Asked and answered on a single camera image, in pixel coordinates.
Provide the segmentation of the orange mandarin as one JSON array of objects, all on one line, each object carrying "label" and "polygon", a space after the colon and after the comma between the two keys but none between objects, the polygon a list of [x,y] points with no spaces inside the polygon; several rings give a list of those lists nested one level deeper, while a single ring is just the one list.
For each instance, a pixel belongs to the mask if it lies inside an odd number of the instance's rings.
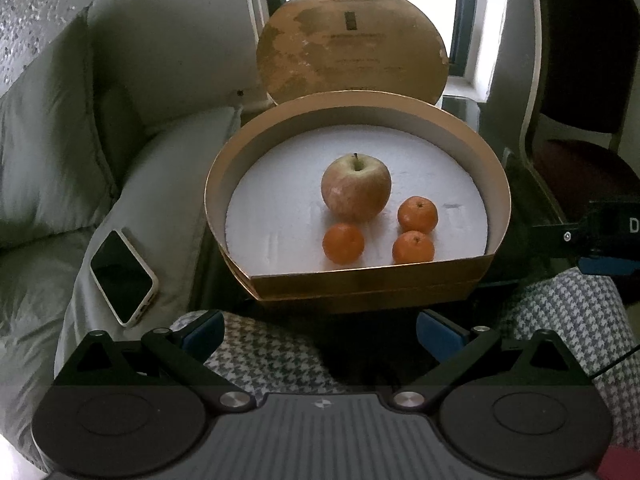
[{"label": "orange mandarin", "polygon": [[431,262],[435,257],[435,246],[427,234],[407,231],[394,241],[392,255],[394,263]]},{"label": "orange mandarin", "polygon": [[437,226],[438,211],[428,198],[411,196],[399,206],[397,220],[404,232],[419,231],[430,234]]},{"label": "orange mandarin", "polygon": [[353,263],[364,251],[364,237],[354,224],[335,223],[324,234],[322,248],[326,258],[333,263]]}]

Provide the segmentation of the red-yellow apple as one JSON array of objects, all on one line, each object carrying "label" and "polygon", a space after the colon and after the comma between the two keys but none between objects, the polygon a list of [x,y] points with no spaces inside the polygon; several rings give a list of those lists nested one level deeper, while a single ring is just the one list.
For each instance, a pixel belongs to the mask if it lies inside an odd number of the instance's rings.
[{"label": "red-yellow apple", "polygon": [[321,179],[321,195],[335,217],[349,222],[375,218],[390,199],[390,170],[379,159],[349,153],[335,159]]}]

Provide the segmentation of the gold round box lid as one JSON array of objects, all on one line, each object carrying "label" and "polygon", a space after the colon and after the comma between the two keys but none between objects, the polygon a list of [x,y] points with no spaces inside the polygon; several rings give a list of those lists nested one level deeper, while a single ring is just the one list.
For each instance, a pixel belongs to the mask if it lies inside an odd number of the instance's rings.
[{"label": "gold round box lid", "polygon": [[291,0],[262,29],[256,60],[278,104],[338,90],[434,104],[449,76],[444,40],[407,0]]}]

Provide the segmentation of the smartphone with white case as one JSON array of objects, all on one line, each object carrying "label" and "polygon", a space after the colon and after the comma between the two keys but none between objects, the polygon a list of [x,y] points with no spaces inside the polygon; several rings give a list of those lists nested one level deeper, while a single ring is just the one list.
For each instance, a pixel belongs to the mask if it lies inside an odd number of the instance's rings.
[{"label": "smartphone with white case", "polygon": [[119,230],[104,238],[90,260],[90,272],[122,327],[140,321],[160,288],[155,273]]}]

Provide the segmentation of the black chair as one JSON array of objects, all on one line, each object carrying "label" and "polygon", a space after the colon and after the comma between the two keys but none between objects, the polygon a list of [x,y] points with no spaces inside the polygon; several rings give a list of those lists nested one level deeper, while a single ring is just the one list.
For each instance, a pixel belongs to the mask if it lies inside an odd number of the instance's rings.
[{"label": "black chair", "polygon": [[500,94],[521,105],[516,150],[555,214],[639,196],[620,154],[639,62],[634,0],[509,0]]}]

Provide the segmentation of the houndstooth clothed leg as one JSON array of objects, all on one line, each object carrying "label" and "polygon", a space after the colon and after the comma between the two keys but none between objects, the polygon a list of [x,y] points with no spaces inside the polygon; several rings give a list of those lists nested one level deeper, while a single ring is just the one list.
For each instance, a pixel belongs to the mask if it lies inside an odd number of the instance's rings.
[{"label": "houndstooth clothed leg", "polygon": [[[611,367],[596,386],[612,412],[613,442],[638,448],[639,360],[616,361],[636,337],[614,282],[570,269],[525,287],[498,329],[504,336],[526,338],[538,328],[555,330],[586,372]],[[204,364],[256,398],[357,388],[352,378],[340,382],[326,369],[309,337],[234,313],[224,314],[224,339]]]}]

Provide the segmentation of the gold round gift box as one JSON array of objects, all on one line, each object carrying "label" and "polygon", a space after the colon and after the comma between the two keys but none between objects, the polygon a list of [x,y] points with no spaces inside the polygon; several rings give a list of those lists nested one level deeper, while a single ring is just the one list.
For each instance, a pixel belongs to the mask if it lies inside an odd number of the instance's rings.
[{"label": "gold round gift box", "polygon": [[457,117],[340,91],[248,122],[210,167],[204,205],[257,301],[358,311],[465,297],[506,235],[511,193],[494,151]]}]

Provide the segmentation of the grey sofa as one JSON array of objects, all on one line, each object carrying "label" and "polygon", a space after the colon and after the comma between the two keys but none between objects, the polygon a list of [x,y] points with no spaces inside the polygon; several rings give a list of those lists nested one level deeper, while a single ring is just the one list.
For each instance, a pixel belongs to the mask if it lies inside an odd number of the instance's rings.
[{"label": "grey sofa", "polygon": [[[54,198],[96,188],[106,208],[85,228],[48,236],[1,255],[1,434],[25,460],[44,463],[32,416],[90,330],[135,340],[198,310],[221,258],[204,212],[210,165],[240,128],[241,112],[223,106],[158,127],[116,186],[100,148],[79,153],[88,177],[75,176]],[[160,282],[142,319],[122,327],[90,273],[107,234],[122,231]]]}]

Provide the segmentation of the grey sofa back cushion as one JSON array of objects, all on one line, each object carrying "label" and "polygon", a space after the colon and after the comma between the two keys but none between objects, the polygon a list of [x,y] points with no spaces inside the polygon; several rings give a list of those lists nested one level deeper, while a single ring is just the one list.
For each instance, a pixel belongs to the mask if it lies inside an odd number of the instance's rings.
[{"label": "grey sofa back cushion", "polygon": [[145,144],[121,84],[96,81],[81,11],[1,98],[1,245],[93,226]]}]

